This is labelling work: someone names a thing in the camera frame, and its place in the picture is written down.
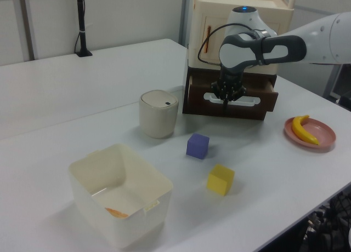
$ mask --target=open drawer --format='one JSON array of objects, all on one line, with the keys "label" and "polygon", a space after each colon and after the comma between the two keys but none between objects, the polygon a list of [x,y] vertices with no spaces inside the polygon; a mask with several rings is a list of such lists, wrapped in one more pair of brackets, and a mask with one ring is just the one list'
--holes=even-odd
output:
[{"label": "open drawer", "polygon": [[223,101],[211,91],[211,83],[218,78],[219,70],[188,67],[183,113],[264,120],[266,112],[273,111],[278,98],[274,91],[276,75],[244,73],[242,82],[247,94],[236,102],[228,103],[225,111]]}]

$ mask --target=plastic box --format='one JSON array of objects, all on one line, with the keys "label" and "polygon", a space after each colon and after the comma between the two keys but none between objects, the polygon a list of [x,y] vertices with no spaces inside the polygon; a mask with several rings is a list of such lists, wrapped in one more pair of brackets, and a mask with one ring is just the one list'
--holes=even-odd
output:
[{"label": "plastic box", "polygon": [[172,182],[126,145],[72,163],[69,177],[79,211],[113,247],[132,244],[165,220]]}]

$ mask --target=orange object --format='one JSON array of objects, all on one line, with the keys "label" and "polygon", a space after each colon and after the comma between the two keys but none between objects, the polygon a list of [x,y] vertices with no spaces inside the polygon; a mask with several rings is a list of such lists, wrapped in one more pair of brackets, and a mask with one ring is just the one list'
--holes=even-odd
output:
[{"label": "orange object", "polygon": [[124,214],[124,213],[121,213],[117,210],[113,210],[111,208],[105,208],[108,212],[110,212],[111,215],[113,215],[114,217],[117,217],[117,218],[126,218],[128,217],[127,214]]}]

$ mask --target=black cable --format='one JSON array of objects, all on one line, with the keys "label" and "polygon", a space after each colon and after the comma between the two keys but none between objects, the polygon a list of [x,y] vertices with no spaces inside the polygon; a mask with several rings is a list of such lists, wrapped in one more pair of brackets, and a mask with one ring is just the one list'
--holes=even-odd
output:
[{"label": "black cable", "polygon": [[[86,15],[86,0],[83,0],[83,17],[85,15]],[[78,36],[77,36],[77,39],[76,39],[74,54],[76,53],[77,43],[78,43],[78,39],[79,39],[80,36],[81,36],[81,32],[78,33]]]},{"label": "black cable", "polygon": [[77,47],[78,39],[79,39],[80,36],[81,36],[81,33],[79,32],[79,33],[78,33],[78,36],[77,36],[77,39],[76,39],[75,52],[74,52],[74,54],[76,53],[76,47]]},{"label": "black cable", "polygon": [[206,63],[206,64],[210,64],[210,65],[215,65],[215,66],[220,66],[219,63],[211,63],[211,62],[208,62],[208,61],[205,61],[205,60],[202,60],[200,59],[200,55],[201,55],[201,50],[203,48],[203,46],[208,42],[208,40],[210,39],[210,37],[215,33],[217,32],[218,30],[226,27],[226,26],[243,26],[249,30],[252,30],[250,27],[248,27],[247,25],[244,25],[244,24],[240,24],[240,23],[230,23],[230,24],[226,24],[226,25],[223,25],[223,26],[220,26],[220,27],[217,27],[215,30],[212,31],[211,34],[208,35],[208,37],[206,37],[205,41],[203,42],[200,50],[199,50],[199,53],[197,54],[197,59],[199,59],[201,62],[203,63]]}]

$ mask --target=toy banana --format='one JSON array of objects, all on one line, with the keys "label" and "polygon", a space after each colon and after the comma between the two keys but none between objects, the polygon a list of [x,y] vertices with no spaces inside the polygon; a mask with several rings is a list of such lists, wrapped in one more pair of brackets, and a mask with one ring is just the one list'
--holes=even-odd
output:
[{"label": "toy banana", "polygon": [[308,118],[309,118],[309,115],[295,117],[292,120],[292,124],[291,124],[292,131],[302,141],[308,142],[310,144],[317,144],[317,145],[319,145],[318,139],[315,136],[313,136],[311,133],[306,131],[301,125],[301,123],[304,120],[308,119]]}]

